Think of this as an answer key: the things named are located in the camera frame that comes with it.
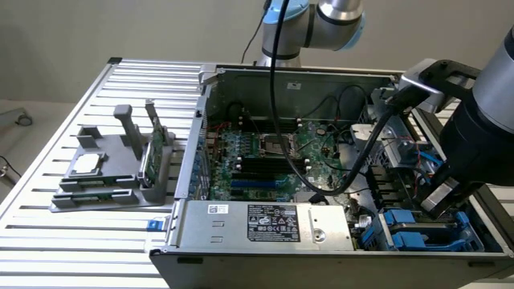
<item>caster wheel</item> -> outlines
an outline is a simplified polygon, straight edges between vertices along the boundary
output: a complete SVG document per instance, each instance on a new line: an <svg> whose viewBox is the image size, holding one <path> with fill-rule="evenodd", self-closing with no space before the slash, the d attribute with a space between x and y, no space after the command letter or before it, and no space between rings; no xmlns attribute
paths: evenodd
<svg viewBox="0 0 514 289"><path fill-rule="evenodd" d="M20 115L20 116L17 117L16 124L17 124L17 125L21 125L21 126L29 126L29 125L32 125L32 117L29 117L27 114Z"/></svg>

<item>power supply label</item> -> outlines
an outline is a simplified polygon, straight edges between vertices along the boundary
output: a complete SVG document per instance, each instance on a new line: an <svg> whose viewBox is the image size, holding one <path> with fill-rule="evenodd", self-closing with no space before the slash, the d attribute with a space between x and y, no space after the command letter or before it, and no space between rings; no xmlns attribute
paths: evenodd
<svg viewBox="0 0 514 289"><path fill-rule="evenodd" d="M296 206L248 205L247 238L252 242L299 242Z"/></svg>

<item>gray wall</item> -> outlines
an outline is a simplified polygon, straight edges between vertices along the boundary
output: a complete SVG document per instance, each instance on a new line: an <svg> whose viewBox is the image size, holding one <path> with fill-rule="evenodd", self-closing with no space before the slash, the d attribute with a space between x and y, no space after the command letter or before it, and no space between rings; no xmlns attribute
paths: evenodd
<svg viewBox="0 0 514 289"><path fill-rule="evenodd" d="M0 0L0 98L75 102L111 56L239 62L263 0ZM406 69L426 57L483 67L513 0L365 0L351 51L303 65ZM260 37L248 52L259 55Z"/></svg>

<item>robotic arm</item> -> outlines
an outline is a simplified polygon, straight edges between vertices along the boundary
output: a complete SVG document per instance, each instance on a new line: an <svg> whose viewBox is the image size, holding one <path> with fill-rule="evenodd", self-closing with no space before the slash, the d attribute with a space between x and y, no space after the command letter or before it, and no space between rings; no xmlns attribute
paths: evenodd
<svg viewBox="0 0 514 289"><path fill-rule="evenodd" d="M426 93L418 108L430 113L450 97L461 100L441 133L445 164L417 196L438 217L483 184L514 186L514 27L482 71L425 60L405 73L401 88Z"/></svg>
<svg viewBox="0 0 514 289"><path fill-rule="evenodd" d="M263 47L259 66L270 66L278 17L283 0L272 0L263 19ZM282 26L276 66L299 67L302 48L351 48L365 28L362 0L291 0Z"/></svg>

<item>metal workbench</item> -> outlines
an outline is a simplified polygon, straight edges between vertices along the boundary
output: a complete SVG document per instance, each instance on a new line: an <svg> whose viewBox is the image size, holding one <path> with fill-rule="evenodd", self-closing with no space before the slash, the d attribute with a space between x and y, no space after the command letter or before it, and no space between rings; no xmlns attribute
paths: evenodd
<svg viewBox="0 0 514 289"><path fill-rule="evenodd" d="M168 288L146 253L148 246L163 243L164 233L148 233L146 227L148 220L166 217L171 211L200 96L199 70L198 63L126 59L104 67L0 205L0 288ZM80 125L98 125L102 134L122 134L120 123L112 117L114 107L131 104L134 123L142 132L151 132L144 111L147 98L156 100L162 123L176 134L179 144L172 156L167 204L52 214L47 206L75 154ZM451 105L441 113L442 122L454 108ZM493 192L514 216L514 192L510 188L493 188Z"/></svg>

